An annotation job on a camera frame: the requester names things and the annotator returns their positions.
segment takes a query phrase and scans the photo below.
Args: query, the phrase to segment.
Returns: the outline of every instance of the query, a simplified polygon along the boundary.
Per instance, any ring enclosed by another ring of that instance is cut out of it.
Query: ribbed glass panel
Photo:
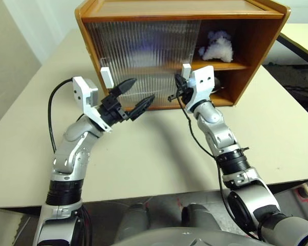
[[[109,67],[114,84],[137,78],[122,95],[124,107],[133,107],[153,93],[152,106],[172,106],[167,97],[176,92],[174,74],[190,63],[200,20],[160,22],[86,23],[102,67]]]

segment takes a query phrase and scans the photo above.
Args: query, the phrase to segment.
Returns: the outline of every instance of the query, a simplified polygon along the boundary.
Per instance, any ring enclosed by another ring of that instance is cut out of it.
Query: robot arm
[[[117,97],[127,92],[136,79],[113,88],[98,107],[98,88],[90,80],[73,78],[74,97],[84,116],[73,123],[53,156],[53,168],[46,203],[42,205],[33,245],[81,245],[81,191],[90,151],[103,132],[124,120],[135,120],[154,100],[154,95],[126,112]]]
[[[244,155],[248,148],[240,147],[222,113],[208,100],[215,86],[213,67],[193,71],[188,81],[179,74],[175,79],[177,92],[168,100],[181,96],[185,110],[194,115],[205,134],[223,182],[230,189],[227,201],[238,226],[274,245],[308,246],[308,221],[281,213],[277,200],[248,163]]]

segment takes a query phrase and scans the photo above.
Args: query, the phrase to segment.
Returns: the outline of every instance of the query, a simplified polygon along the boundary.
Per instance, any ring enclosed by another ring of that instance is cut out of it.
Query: white fluffy object
[[[201,47],[199,54],[203,60],[221,59],[225,63],[230,63],[233,60],[232,43],[230,35],[225,31],[209,32],[209,46]]]

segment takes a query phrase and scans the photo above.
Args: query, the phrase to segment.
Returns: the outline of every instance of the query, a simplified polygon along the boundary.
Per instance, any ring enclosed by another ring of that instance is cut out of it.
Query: wooden cabinet
[[[131,108],[155,93],[152,109],[178,108],[167,101],[176,91],[174,74],[212,65],[223,89],[210,95],[216,106],[238,102],[261,65],[290,9],[270,0],[88,0],[75,10],[86,47],[105,93],[100,68],[114,84],[131,77],[136,85],[120,100]],[[204,61],[198,49],[209,31],[231,35],[233,61]]]

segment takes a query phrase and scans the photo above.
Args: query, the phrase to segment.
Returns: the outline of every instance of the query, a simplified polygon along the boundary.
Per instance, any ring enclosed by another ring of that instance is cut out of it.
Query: white wall
[[[78,28],[74,9],[83,0],[4,0],[10,14],[43,63],[72,28]],[[291,7],[288,23],[308,23],[308,0],[276,0]],[[267,61],[301,63],[297,55],[275,44]]]

